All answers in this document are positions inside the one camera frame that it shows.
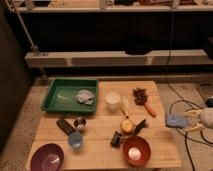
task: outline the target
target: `floor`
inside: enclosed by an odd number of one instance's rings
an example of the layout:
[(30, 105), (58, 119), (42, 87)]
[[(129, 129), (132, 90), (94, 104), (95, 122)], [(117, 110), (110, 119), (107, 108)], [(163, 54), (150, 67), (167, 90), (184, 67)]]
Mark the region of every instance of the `floor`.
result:
[[(202, 107), (205, 104), (196, 90), (195, 84), (171, 84), (172, 87), (185, 99), (190, 100)], [(169, 111), (170, 105), (179, 100), (177, 95), (168, 87), (167, 84), (157, 84), (162, 103), (166, 113)], [(14, 125), (11, 135), (0, 157), (1, 171), (25, 171), (25, 163), (32, 145), (38, 123), (42, 112), (40, 112), (41, 102), (47, 91), (47, 86), (35, 84), (31, 87), (25, 103), (20, 111), (19, 117)], [(189, 109), (185, 103), (178, 103), (173, 107), (172, 113), (183, 113)], [(213, 141), (212, 130), (205, 129), (205, 136), (209, 141)], [(163, 171), (190, 171), (192, 170), (189, 157), (186, 153), (184, 144), (184, 136), (172, 129), (175, 143), (177, 144), (180, 157), (182, 159), (181, 168), (166, 168)], [(199, 132), (189, 133), (189, 136), (202, 141)], [(213, 170), (213, 148), (207, 145), (199, 144), (188, 140), (189, 150), (196, 168), (196, 171)]]

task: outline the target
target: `black cable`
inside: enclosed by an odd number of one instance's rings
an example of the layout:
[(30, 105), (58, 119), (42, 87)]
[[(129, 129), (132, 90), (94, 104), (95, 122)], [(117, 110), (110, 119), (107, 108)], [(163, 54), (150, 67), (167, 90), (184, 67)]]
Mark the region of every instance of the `black cable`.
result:
[[(185, 103), (187, 103), (192, 109), (193, 106), (188, 102), (186, 101), (169, 83), (169, 80), (168, 80), (168, 66), (169, 66), (169, 62), (170, 62), (170, 59), (171, 59), (171, 51), (172, 51), (172, 45), (173, 45), (173, 39), (174, 39), (174, 13), (173, 13), (173, 8), (171, 7), (171, 35), (170, 35), (170, 50), (169, 50), (169, 56), (167, 58), (167, 61), (166, 61), (166, 66), (165, 66), (165, 78), (166, 78), (166, 82), (167, 82), (167, 85), (168, 87), (182, 100), (184, 101)], [(187, 144), (187, 133), (185, 135), (185, 145), (186, 145), (186, 149), (187, 149), (187, 154), (189, 156), (189, 159), (190, 159), (190, 163), (191, 163), (191, 166), (192, 166), (192, 169), (193, 171), (195, 171), (195, 167), (194, 167), (194, 163), (193, 163), (193, 160), (192, 160), (192, 157), (191, 157), (191, 154), (189, 152), (189, 148), (188, 148), (188, 144)]]
[(191, 105), (194, 105), (194, 106), (196, 106), (198, 109), (203, 109), (202, 107), (200, 107), (199, 105), (197, 105), (196, 103), (193, 103), (193, 102), (191, 102), (191, 101), (189, 101), (189, 100), (176, 100), (176, 101), (174, 101), (171, 105), (170, 105), (170, 107), (169, 107), (169, 113), (171, 114), (172, 113), (172, 108), (173, 108), (173, 106), (175, 105), (175, 104), (177, 104), (177, 103), (181, 103), (181, 102), (187, 102), (187, 104), (191, 104)]
[(191, 163), (191, 165), (192, 165), (192, 170), (195, 171), (195, 166), (194, 166), (194, 163), (193, 163), (193, 160), (192, 160), (192, 156), (191, 156), (191, 154), (190, 154), (190, 152), (189, 152), (189, 147), (188, 147), (188, 143), (187, 143), (187, 137), (188, 137), (188, 133), (186, 132), (186, 134), (185, 134), (186, 152), (187, 152), (187, 154), (188, 154), (188, 156), (189, 156), (189, 160), (190, 160), (190, 163)]
[[(185, 134), (182, 133), (178, 128), (176, 128), (176, 130), (178, 131), (178, 133), (180, 133), (181, 135), (185, 136)], [(187, 136), (187, 139), (188, 139), (188, 140), (191, 140), (191, 141), (193, 141), (193, 142), (199, 143), (199, 144), (203, 144), (203, 145), (207, 145), (207, 146), (213, 147), (213, 145), (211, 145), (211, 144), (208, 144), (208, 143), (205, 143), (205, 142), (202, 142), (202, 141), (193, 139), (193, 138), (188, 137), (188, 136)]]
[(202, 138), (205, 142), (207, 142), (207, 143), (213, 145), (213, 142), (211, 142), (211, 141), (209, 141), (209, 140), (206, 139), (206, 137), (205, 137), (204, 134), (203, 134), (203, 130), (200, 131), (200, 136), (201, 136), (201, 138)]

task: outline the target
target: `black object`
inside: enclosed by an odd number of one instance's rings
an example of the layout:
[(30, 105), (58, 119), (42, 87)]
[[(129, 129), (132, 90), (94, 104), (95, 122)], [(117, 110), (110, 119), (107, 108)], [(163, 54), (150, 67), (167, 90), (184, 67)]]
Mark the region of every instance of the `black object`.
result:
[(213, 107), (213, 98), (209, 98), (206, 100), (206, 106), (207, 107)]
[(146, 119), (144, 119), (135, 127), (132, 135), (137, 135), (142, 128), (146, 128), (146, 127), (147, 127)]
[(75, 128), (73, 128), (64, 118), (60, 118), (56, 121), (56, 124), (59, 128), (62, 129), (68, 136), (75, 132)]
[(149, 44), (140, 44), (127, 47), (125, 53), (128, 55), (145, 55), (150, 52), (153, 47)]
[(133, 5), (137, 0), (114, 0), (114, 5)]
[(207, 37), (203, 43), (203, 49), (208, 57), (213, 59), (213, 37)]
[(122, 134), (119, 133), (118, 131), (114, 132), (113, 137), (112, 137), (111, 142), (110, 142), (112, 147), (119, 147), (120, 146), (121, 136), (122, 136)]
[[(33, 1), (36, 7), (47, 7), (51, 1)], [(23, 2), (20, 7), (25, 7), (25, 2)]]

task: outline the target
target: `small brown object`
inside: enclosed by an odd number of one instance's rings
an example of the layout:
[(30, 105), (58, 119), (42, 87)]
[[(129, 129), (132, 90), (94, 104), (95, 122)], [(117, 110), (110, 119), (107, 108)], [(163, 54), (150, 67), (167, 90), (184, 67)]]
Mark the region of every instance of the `small brown object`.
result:
[(133, 95), (135, 96), (136, 105), (144, 105), (147, 101), (148, 96), (146, 95), (146, 89), (136, 88), (133, 89)]

